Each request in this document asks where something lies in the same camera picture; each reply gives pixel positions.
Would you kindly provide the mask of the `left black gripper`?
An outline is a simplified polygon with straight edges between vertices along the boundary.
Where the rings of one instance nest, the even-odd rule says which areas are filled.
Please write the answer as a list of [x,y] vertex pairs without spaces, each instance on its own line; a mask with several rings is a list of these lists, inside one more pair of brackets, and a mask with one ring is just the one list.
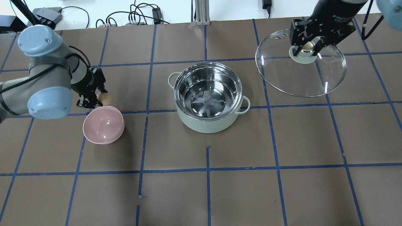
[[108,103],[109,94],[105,89],[105,82],[106,79],[101,68],[87,68],[84,77],[80,81],[72,83],[72,90],[80,96],[77,107],[93,108],[93,101],[96,99],[99,103]]

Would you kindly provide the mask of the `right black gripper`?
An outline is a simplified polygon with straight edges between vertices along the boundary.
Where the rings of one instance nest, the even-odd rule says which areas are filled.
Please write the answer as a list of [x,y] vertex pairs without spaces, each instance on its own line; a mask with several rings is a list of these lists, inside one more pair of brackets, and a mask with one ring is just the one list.
[[303,46],[315,43],[313,56],[328,45],[337,45],[356,30],[354,17],[366,0],[319,0],[306,20],[294,19],[290,27],[293,57],[302,58]]

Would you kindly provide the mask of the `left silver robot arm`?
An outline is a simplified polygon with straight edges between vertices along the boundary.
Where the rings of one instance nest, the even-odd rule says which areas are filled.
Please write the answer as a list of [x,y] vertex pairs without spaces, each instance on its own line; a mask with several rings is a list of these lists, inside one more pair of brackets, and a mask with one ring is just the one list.
[[1,82],[1,121],[24,114],[42,120],[66,117],[72,92],[79,95],[77,107],[94,109],[108,104],[99,99],[108,93],[102,70],[91,67],[82,50],[67,45],[50,27],[26,28],[17,46],[30,59],[29,74]]

